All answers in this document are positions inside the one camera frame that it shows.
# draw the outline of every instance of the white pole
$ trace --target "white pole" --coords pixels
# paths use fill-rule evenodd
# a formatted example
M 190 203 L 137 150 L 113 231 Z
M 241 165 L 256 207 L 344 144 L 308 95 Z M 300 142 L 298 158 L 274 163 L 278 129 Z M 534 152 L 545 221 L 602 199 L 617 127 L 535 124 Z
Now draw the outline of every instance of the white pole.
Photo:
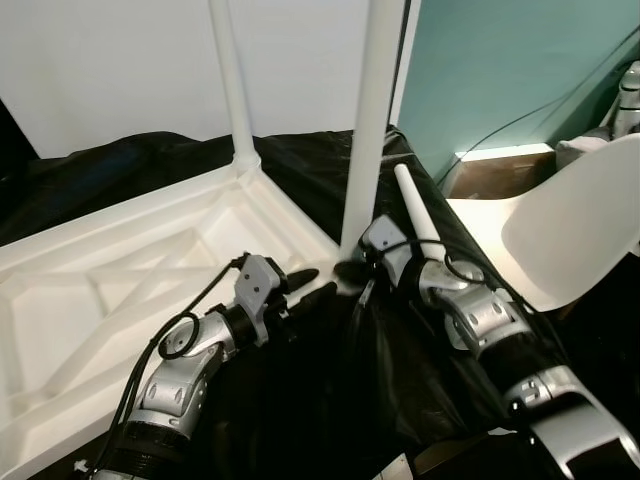
M 227 0 L 209 0 L 209 12 L 216 39 L 227 110 L 231 119 L 231 135 L 235 149 L 233 165 L 238 170 L 238 174 L 242 174 L 259 166 L 260 156 L 253 146 L 249 109 L 247 108 Z
M 404 2 L 371 0 L 351 148 L 340 257 L 349 258 L 371 223 L 391 103 Z
M 427 207 L 424 206 L 422 197 L 420 197 L 418 193 L 416 184 L 413 178 L 411 178 L 411 173 L 409 173 L 407 166 L 401 163 L 396 165 L 393 171 L 398 179 L 398 185 L 400 185 L 400 191 L 402 191 L 402 198 L 404 198 L 404 203 L 411 217 L 413 229 L 416 231 L 418 238 L 424 240 L 440 240 L 438 230 L 436 230 L 436 226 L 433 224 L 433 220 L 431 220 L 431 215 L 429 215 Z M 442 245 L 423 243 L 420 247 L 425 257 L 444 262 L 446 250 Z

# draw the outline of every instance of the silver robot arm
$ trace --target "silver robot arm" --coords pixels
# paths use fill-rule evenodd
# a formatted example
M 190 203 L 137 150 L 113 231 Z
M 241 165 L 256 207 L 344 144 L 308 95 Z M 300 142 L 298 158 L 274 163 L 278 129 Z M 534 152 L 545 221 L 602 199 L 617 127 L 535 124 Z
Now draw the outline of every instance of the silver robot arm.
M 271 259 L 248 255 L 235 284 L 233 302 L 218 305 L 199 319 L 197 335 L 193 325 L 183 324 L 159 345 L 164 360 L 142 389 L 131 415 L 121 424 L 114 448 L 91 478 L 166 478 L 167 472 L 184 460 L 208 382 L 242 349 L 267 343 L 267 317 L 288 317 L 284 294 L 317 274 L 317 270 L 306 270 L 286 276 Z M 327 294 L 335 294 L 335 284 L 303 297 L 299 306 Z
M 549 354 L 510 299 L 483 281 L 483 271 L 466 261 L 447 266 L 418 260 L 408 244 L 385 252 L 406 240 L 382 216 L 360 244 L 395 288 L 445 312 L 451 344 L 468 349 L 482 365 L 531 445 L 544 447 L 567 479 L 579 480 L 594 462 L 598 466 L 603 452 L 607 461 L 613 458 L 631 472 L 630 478 L 640 477 L 640 451 L 627 429 L 567 365 Z
M 611 137 L 624 137 L 640 128 L 640 60 L 633 62 L 620 80 L 620 93 Z

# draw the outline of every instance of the white chair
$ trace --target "white chair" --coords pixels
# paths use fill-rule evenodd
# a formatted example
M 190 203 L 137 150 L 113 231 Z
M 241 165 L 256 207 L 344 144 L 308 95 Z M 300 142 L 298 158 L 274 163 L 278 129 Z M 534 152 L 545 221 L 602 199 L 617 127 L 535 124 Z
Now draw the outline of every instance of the white chair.
M 578 299 L 640 240 L 640 134 L 506 200 L 449 200 L 494 266 L 541 311 Z

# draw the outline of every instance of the teal wall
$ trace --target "teal wall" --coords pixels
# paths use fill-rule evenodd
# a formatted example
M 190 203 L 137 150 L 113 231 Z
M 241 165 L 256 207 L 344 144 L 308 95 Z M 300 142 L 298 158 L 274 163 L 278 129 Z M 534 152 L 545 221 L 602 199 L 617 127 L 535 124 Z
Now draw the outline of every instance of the teal wall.
M 638 0 L 422 0 L 398 126 L 439 178 L 453 152 L 572 90 L 638 23 Z M 612 70 L 634 56 L 638 34 L 567 101 L 479 148 L 554 144 L 599 123 Z

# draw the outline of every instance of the cable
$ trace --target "cable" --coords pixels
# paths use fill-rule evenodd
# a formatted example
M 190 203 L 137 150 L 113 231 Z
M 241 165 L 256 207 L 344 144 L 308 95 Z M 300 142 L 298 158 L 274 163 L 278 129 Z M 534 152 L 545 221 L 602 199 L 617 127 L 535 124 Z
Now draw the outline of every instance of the cable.
M 121 421 L 126 422 L 129 418 L 129 415 L 131 415 L 131 412 L 133 411 L 138 389 L 144 375 L 144 370 L 147 366 L 147 363 L 149 362 L 149 358 L 151 358 L 151 355 L 153 354 L 153 351 L 156 349 L 156 347 L 158 347 L 158 345 L 162 344 L 165 336 L 185 318 L 189 318 L 194 325 L 189 341 L 187 342 L 189 348 L 193 346 L 193 343 L 195 343 L 197 339 L 198 332 L 200 331 L 200 319 L 191 310 L 193 310 L 193 308 L 196 307 L 196 305 L 198 305 L 209 294 L 209 292 L 211 292 L 211 290 L 213 290 L 216 285 L 218 285 L 218 283 L 220 283 L 222 278 L 227 274 L 229 270 L 231 270 L 232 268 L 242 268 L 247 255 L 248 254 L 244 254 L 242 257 L 235 258 L 231 260 L 227 265 L 225 265 L 220 273 L 218 273 L 218 275 L 216 275 L 216 277 L 211 280 L 211 282 L 209 282 L 209 284 L 193 299 L 193 301 L 189 303 L 189 305 L 187 305 L 184 310 L 173 316 L 160 328 L 160 330 L 158 330 L 158 332 L 151 338 L 151 340 L 149 340 L 149 343 L 140 354 L 140 357 L 138 358 L 135 366 L 133 367 L 133 370 L 131 371 L 131 374 L 129 375 L 127 384 L 125 385 L 124 391 L 122 392 L 122 397 L 120 398 L 120 403 L 116 408 L 116 413 L 113 416 L 113 420 L 111 421 L 111 425 L 109 426 L 109 430 L 107 431 L 107 437 L 105 439 L 104 445 L 102 446 L 102 449 L 100 450 L 100 454 L 97 457 L 95 465 L 93 468 L 87 471 L 87 473 L 84 475 L 84 479 L 91 478 L 92 475 L 94 475 L 103 467 L 103 462 L 105 460 L 107 452 L 113 444 L 118 425 Z M 164 351 L 166 356 L 163 358 L 171 359 L 182 356 L 189 350 L 189 348 L 187 348 L 187 345 L 185 345 L 185 347 L 182 348 L 179 352 L 175 352 L 174 354 L 167 354 L 166 351 Z
M 500 273 L 496 270 L 496 268 L 489 261 L 485 260 L 481 255 L 479 255 L 478 252 L 475 252 L 469 247 L 456 242 L 443 242 L 442 240 L 431 240 L 431 239 L 410 239 L 410 240 L 405 240 L 405 241 L 393 244 L 383 250 L 380 250 L 379 255 L 382 257 L 387 253 L 392 252 L 393 250 L 401 248 L 405 245 L 422 245 L 425 243 L 433 244 L 433 245 L 442 245 L 446 250 L 451 250 L 455 254 L 461 255 L 463 257 L 462 258 L 463 260 L 472 263 L 476 268 L 480 269 L 485 278 L 488 278 L 488 277 L 492 278 L 496 284 L 504 288 L 511 296 L 511 299 L 513 300 L 513 303 L 516 306 L 516 310 L 523 318 L 527 317 L 527 310 L 529 310 L 531 312 L 531 315 L 533 315 L 538 320 L 540 320 L 539 324 L 532 323 L 532 326 L 534 328 L 542 326 L 542 328 L 544 329 L 544 332 L 538 331 L 538 335 L 540 335 L 542 339 L 544 339 L 545 337 L 551 338 L 556 344 L 556 347 L 560 352 L 561 356 L 563 357 L 563 360 L 567 363 L 567 365 L 569 365 L 569 356 L 566 350 L 564 349 L 564 346 L 562 345 L 562 341 L 560 340 L 558 333 L 556 332 L 555 328 L 553 327 L 553 325 L 551 324 L 547 316 L 544 315 L 542 312 L 539 312 L 538 310 L 536 310 L 533 307 L 533 305 L 531 305 L 518 292 L 516 292 L 516 290 L 511 285 L 509 285 L 504 278 L 502 278 L 502 275 L 500 275 Z M 460 277 L 465 281 L 469 281 L 469 278 L 465 277 L 464 275 L 461 275 L 459 272 L 457 272 L 457 270 L 456 271 L 452 270 L 451 273 Z
M 449 174 L 452 172 L 452 170 L 454 168 L 456 168 L 464 159 L 464 157 L 467 156 L 467 154 L 469 152 L 472 152 L 473 150 L 475 150 L 476 148 L 478 148 L 482 143 L 484 143 L 486 140 L 488 140 L 489 138 L 493 137 L 494 135 L 500 133 L 501 131 L 503 131 L 504 129 L 510 127 L 511 125 L 513 125 L 514 123 L 518 123 L 520 120 L 524 120 L 527 117 L 530 117 L 531 115 L 534 115 L 536 113 L 538 113 L 541 110 L 544 110 L 547 107 L 550 107 L 551 105 L 553 105 L 554 103 L 566 100 L 567 98 L 569 98 L 571 95 L 573 95 L 575 92 L 577 92 L 580 87 L 582 87 L 585 83 L 587 83 L 587 81 L 589 80 L 589 78 L 591 78 L 591 76 L 598 71 L 598 69 L 600 69 L 600 67 L 602 65 L 604 65 L 607 60 L 609 60 L 611 57 L 613 57 L 613 55 L 627 42 L 627 40 L 629 40 L 633 35 L 635 35 L 638 31 L 640 31 L 640 25 L 638 25 L 636 28 L 634 28 L 633 30 L 631 30 L 631 32 L 629 32 L 620 42 L 618 42 L 618 44 L 615 46 L 615 48 L 613 50 L 611 50 L 611 52 L 609 52 L 607 54 L 607 56 L 600 62 L 598 63 L 598 65 L 596 65 L 596 67 L 591 70 L 591 72 L 589 72 L 587 74 L 587 76 L 585 76 L 575 87 L 573 87 L 571 90 L 567 91 L 566 93 L 564 93 L 563 95 L 559 96 L 558 98 L 556 98 L 555 100 L 552 100 L 548 103 L 545 103 L 544 105 L 542 105 L 541 107 L 536 108 L 535 110 L 531 110 L 529 113 L 525 113 L 524 115 L 516 118 L 515 120 L 511 120 L 509 123 L 501 126 L 500 128 L 497 128 L 496 130 L 494 130 L 493 132 L 489 133 L 488 135 L 486 135 L 485 137 L 482 138 L 482 140 L 476 142 L 471 148 L 469 148 L 466 152 L 464 152 L 464 154 L 460 157 L 457 158 L 455 160 L 455 162 L 453 162 L 453 164 L 447 169 L 446 172 L 444 172 L 444 174 L 442 175 L 442 177 L 440 177 L 440 180 L 437 181 L 436 185 L 438 187 L 442 186 L 442 183 L 447 179 L 447 177 L 449 176 Z M 556 110 L 554 110 L 553 112 L 551 112 L 551 114 L 549 114 L 549 116 L 547 116 L 547 118 L 549 118 L 551 115 L 553 115 L 554 112 L 556 112 Z
M 448 253 L 444 256 L 444 264 L 449 269 L 449 271 L 455 277 L 458 277 L 460 280 L 464 280 L 465 282 L 473 284 L 473 285 L 482 285 L 483 283 L 485 283 L 484 279 L 480 280 L 480 279 L 476 279 L 476 278 L 469 278 L 466 275 L 461 274 L 458 271 L 458 269 L 456 269 L 456 267 L 453 266 L 453 262 L 451 261 L 451 256 Z

